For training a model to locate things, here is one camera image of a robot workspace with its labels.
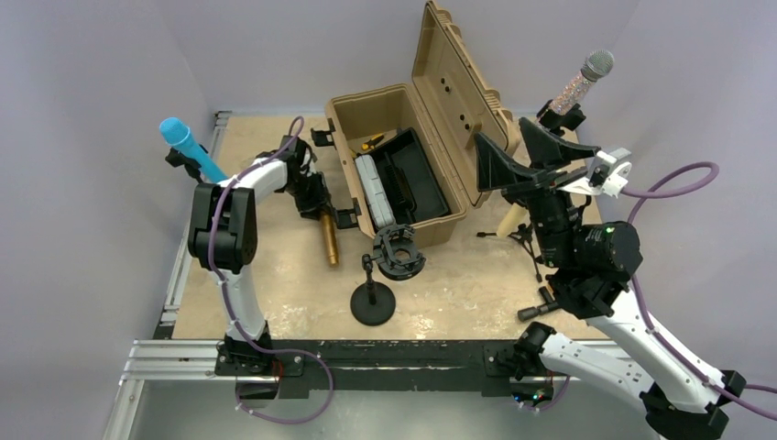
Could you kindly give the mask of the blue microphone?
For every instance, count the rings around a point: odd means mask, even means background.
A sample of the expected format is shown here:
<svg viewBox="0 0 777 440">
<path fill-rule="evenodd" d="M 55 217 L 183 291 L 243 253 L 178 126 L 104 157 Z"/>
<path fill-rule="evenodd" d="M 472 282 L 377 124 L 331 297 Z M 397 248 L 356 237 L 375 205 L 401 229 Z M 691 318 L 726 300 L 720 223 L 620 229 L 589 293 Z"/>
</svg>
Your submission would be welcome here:
<svg viewBox="0 0 777 440">
<path fill-rule="evenodd" d="M 203 181 L 221 182 L 227 178 L 210 157 L 209 152 L 195 139 L 191 128 L 178 117 L 162 120 L 159 124 L 159 133 L 169 149 L 174 148 L 200 163 Z"/>
</svg>

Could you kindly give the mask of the black round-base mic stand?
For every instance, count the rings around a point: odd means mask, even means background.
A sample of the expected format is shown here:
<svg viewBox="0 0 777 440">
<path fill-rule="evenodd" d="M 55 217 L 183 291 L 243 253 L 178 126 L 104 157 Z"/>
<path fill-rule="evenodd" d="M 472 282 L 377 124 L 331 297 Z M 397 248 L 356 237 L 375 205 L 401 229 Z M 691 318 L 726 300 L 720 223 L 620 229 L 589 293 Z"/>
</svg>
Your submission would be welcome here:
<svg viewBox="0 0 777 440">
<path fill-rule="evenodd" d="M 193 178 L 197 183 L 203 183 L 201 165 L 196 159 L 191 159 L 175 148 L 170 148 L 165 157 L 165 161 L 172 168 L 183 168 L 187 175 Z"/>
</svg>

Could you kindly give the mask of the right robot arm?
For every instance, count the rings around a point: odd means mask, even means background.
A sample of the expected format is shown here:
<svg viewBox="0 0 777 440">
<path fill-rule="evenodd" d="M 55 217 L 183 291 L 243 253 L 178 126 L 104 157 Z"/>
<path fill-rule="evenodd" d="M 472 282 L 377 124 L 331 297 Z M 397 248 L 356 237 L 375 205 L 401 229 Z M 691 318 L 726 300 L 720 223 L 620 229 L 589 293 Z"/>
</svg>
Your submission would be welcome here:
<svg viewBox="0 0 777 440">
<path fill-rule="evenodd" d="M 533 323 L 514 349 L 517 366 L 563 372 L 617 395 L 641 408 L 665 439 L 720 438 L 729 421 L 723 408 L 741 395 L 745 379 L 697 357 L 648 312 L 633 279 L 642 261 L 636 228 L 624 221 L 587 224 L 573 203 L 576 194 L 620 195 L 631 169 L 628 151 L 576 144 L 526 118 L 519 128 L 528 165 L 475 134 L 477 187 L 500 191 L 511 204 L 504 226 L 530 219 L 559 307 L 607 335 L 627 358 Z"/>
</svg>

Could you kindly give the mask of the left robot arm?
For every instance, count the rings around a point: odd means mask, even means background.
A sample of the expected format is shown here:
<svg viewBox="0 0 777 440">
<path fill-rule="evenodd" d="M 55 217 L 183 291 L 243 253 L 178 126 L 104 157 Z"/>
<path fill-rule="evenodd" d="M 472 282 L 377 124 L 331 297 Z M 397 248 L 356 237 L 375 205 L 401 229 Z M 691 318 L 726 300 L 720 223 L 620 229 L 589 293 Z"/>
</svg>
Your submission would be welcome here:
<svg viewBox="0 0 777 440">
<path fill-rule="evenodd" d="M 310 145 L 293 135 L 252 164 L 194 192 L 187 248 L 220 291 L 226 329 L 217 346 L 218 376 L 270 375 L 279 367 L 256 294 L 252 262 L 258 251 L 257 205 L 273 193 L 290 195 L 300 217 L 332 219 L 334 209 Z"/>
</svg>

